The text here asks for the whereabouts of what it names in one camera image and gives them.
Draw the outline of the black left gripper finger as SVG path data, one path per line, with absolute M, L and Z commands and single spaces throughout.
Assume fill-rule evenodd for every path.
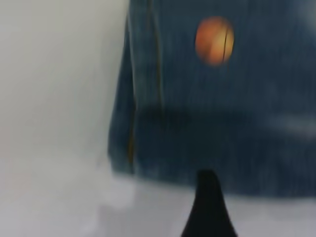
M 197 173 L 195 199 L 183 237 L 237 237 L 220 182 L 212 170 Z

